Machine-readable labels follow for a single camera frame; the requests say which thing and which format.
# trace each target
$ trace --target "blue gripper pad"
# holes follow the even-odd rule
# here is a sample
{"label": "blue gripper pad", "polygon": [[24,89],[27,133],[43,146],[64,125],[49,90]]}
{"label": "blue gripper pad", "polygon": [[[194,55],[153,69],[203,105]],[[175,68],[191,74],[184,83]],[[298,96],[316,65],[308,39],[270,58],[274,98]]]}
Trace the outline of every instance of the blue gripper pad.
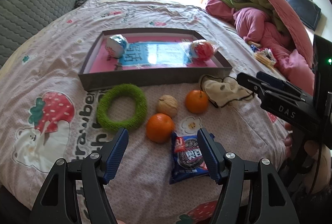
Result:
{"label": "blue gripper pad", "polygon": [[106,160],[106,169],[103,176],[103,184],[108,184],[110,180],[114,179],[117,174],[123,154],[128,145],[129,134],[126,129],[121,129],[115,135],[114,139],[110,142],[113,143],[113,149]]}
{"label": "blue gripper pad", "polygon": [[202,129],[200,129],[197,131],[197,142],[210,177],[218,184],[221,180],[219,161],[210,145],[211,143],[214,143],[214,141],[211,139],[210,135],[204,135]]}

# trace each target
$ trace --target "bed sheet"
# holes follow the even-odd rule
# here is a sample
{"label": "bed sheet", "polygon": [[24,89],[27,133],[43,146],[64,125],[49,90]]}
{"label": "bed sheet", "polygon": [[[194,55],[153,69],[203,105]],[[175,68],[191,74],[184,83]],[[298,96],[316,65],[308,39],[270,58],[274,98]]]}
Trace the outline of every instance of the bed sheet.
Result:
{"label": "bed sheet", "polygon": [[[97,103],[105,91],[84,91],[77,75],[92,43],[103,30],[156,26],[196,30],[217,41],[233,66],[233,77],[258,71],[275,75],[253,58],[240,37],[198,7],[152,0],[86,2],[28,40],[0,71],[0,181],[26,207],[32,208],[56,159],[82,159],[114,137],[96,121]],[[220,109],[210,105],[206,113],[193,115],[182,104],[192,89],[198,85],[142,87],[148,102],[147,119],[155,113],[161,95],[173,95],[181,103],[174,118],[179,135],[187,133],[186,124],[194,120],[242,159],[265,157],[276,168],[282,164],[287,132],[283,121],[260,108],[258,98]],[[46,110],[41,105],[49,106],[47,113],[42,114]],[[117,99],[109,111],[115,120],[133,113],[134,105],[127,98]],[[190,216],[193,223],[210,217],[221,186],[209,177],[170,185],[171,169],[170,142],[149,141],[145,123],[131,131],[117,175],[105,187],[117,219],[127,224],[169,224],[180,221],[182,215]],[[77,190],[82,221],[89,223],[80,182]],[[245,182],[243,204],[248,191],[249,182]]]}

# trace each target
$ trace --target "knitted green ring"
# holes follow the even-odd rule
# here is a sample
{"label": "knitted green ring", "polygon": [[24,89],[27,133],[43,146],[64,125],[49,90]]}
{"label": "knitted green ring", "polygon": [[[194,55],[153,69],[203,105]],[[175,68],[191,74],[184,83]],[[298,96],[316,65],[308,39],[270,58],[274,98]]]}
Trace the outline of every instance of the knitted green ring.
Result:
{"label": "knitted green ring", "polygon": [[[112,121],[107,116],[107,110],[114,98],[119,96],[131,97],[135,100],[135,114],[132,118],[123,121]],[[97,119],[100,125],[107,130],[117,131],[123,127],[136,129],[145,119],[147,114],[147,101],[144,92],[133,84],[121,84],[114,86],[100,100],[97,107]]]}

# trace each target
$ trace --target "pink board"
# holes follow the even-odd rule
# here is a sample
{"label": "pink board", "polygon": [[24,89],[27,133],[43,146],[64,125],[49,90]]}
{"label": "pink board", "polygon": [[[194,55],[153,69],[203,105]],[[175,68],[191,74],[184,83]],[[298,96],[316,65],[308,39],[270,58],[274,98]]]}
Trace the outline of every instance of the pink board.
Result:
{"label": "pink board", "polygon": [[89,73],[116,70],[160,69],[172,67],[217,67],[212,60],[192,61],[185,52],[182,42],[193,41],[173,36],[127,37],[130,43],[125,55],[115,59],[105,49],[103,40]]}

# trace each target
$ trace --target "das logo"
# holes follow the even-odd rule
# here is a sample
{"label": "das logo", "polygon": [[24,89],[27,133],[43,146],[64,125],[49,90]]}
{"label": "das logo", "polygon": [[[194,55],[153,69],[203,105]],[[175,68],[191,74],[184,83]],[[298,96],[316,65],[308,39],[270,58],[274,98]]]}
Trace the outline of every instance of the das logo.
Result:
{"label": "das logo", "polygon": [[290,118],[295,117],[295,112],[292,112],[289,109],[285,109],[282,105],[280,105],[279,111],[282,112],[284,115],[287,115]]}

